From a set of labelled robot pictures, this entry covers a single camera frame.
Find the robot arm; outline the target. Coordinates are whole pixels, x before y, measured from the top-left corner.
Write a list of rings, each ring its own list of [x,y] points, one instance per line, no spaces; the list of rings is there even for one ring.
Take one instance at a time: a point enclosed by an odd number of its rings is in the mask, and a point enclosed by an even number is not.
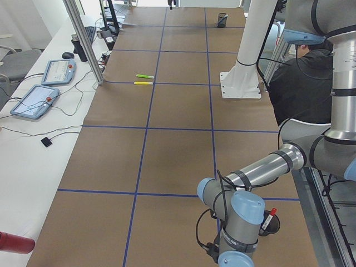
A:
[[[284,38],[288,43],[334,46],[330,129],[323,135],[301,137],[251,165],[221,176],[203,179],[197,194],[208,211],[221,221],[214,243],[204,250],[219,266],[253,266],[259,233],[274,215],[265,216],[265,202],[252,190],[277,177],[312,167],[355,179],[355,2],[289,1]]]

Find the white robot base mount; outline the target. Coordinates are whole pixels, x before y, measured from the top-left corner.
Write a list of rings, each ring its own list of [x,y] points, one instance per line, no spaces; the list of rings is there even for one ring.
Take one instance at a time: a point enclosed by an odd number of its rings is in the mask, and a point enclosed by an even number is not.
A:
[[[258,59],[274,20],[276,5],[277,1],[273,0],[251,1],[236,64],[229,72],[220,73],[222,98],[261,98]]]

